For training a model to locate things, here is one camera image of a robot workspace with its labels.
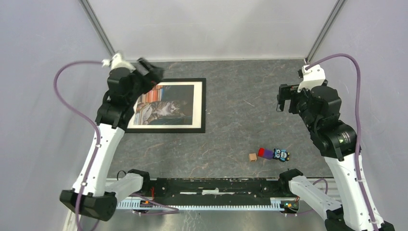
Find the cat photo print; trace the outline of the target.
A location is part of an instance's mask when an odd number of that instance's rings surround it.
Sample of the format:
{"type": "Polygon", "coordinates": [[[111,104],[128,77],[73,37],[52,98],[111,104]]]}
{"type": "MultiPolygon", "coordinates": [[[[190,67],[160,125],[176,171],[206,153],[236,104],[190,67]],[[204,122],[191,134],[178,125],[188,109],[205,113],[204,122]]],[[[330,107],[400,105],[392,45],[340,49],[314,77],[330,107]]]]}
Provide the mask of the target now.
{"type": "Polygon", "coordinates": [[[192,125],[194,85],[159,85],[139,97],[132,125],[192,125]]]}

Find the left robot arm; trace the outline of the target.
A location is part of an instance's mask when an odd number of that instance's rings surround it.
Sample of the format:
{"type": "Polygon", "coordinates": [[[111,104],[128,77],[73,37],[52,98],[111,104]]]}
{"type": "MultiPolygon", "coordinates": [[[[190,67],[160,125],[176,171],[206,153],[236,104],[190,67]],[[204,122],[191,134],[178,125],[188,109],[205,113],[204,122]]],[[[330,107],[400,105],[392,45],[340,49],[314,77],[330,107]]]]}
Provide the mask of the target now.
{"type": "Polygon", "coordinates": [[[100,61],[100,65],[110,69],[108,91],[96,118],[89,120],[94,136],[84,166],[72,188],[60,194],[60,201],[76,215],[108,221],[118,203],[126,197],[133,193],[146,196],[151,191],[149,174],[135,169],[115,183],[106,185],[115,151],[135,113],[134,105],[164,77],[163,68],[144,58],[139,58],[138,63],[146,73],[141,73],[119,54],[100,61]]]}

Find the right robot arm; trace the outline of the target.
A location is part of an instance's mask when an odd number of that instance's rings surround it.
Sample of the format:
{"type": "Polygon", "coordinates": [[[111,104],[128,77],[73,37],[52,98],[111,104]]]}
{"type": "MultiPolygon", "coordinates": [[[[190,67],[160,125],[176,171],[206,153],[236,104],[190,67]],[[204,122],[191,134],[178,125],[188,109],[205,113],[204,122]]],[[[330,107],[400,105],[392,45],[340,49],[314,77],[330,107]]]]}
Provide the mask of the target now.
{"type": "Polygon", "coordinates": [[[383,220],[363,181],[357,133],[340,120],[341,99],[326,85],[302,89],[282,84],[277,95],[277,110],[290,101],[289,112],[298,114],[313,144],[329,166],[341,200],[330,198],[311,184],[298,169],[279,175],[278,191],[283,196],[299,196],[322,218],[328,231],[392,231],[383,220]]]}

